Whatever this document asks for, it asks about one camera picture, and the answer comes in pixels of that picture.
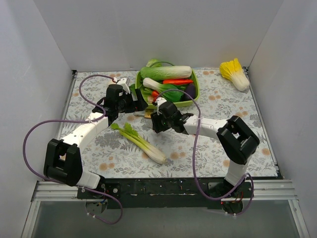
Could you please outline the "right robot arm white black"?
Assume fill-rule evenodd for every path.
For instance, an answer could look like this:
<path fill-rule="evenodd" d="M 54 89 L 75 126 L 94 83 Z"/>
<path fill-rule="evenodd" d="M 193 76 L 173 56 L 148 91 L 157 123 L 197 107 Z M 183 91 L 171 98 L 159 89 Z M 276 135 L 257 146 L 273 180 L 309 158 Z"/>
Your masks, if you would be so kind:
<path fill-rule="evenodd" d="M 191 113 L 182 114 L 174 103 L 162 97 L 157 98 L 154 104 L 157 111 L 151 114 L 151 119 L 156 133 L 173 129 L 177 133 L 217 139 L 230 159 L 224 181 L 216 185 L 211 192 L 216 197 L 203 192 L 193 166 L 194 180 L 201 194 L 216 201 L 241 193 L 241 183 L 245 180 L 248 163 L 260 144 L 259 138 L 245 122 L 238 116 L 232 116 L 230 119 L 207 119 Z"/>

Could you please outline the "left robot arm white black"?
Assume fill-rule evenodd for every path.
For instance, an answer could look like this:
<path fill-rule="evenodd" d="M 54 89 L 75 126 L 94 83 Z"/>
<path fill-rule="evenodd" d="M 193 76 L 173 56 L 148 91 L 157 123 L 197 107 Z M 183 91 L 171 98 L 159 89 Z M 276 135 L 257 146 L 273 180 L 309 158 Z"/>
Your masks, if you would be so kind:
<path fill-rule="evenodd" d="M 106 96 L 97 103 L 87 120 L 61 140 L 52 139 L 47 146 L 44 175 L 68 186 L 88 187 L 94 198 L 105 194 L 101 176 L 87 171 L 82 166 L 81 152 L 97 135 L 108 128 L 120 113 L 143 111 L 148 103 L 140 89 L 133 95 L 127 86 L 111 84 Z"/>

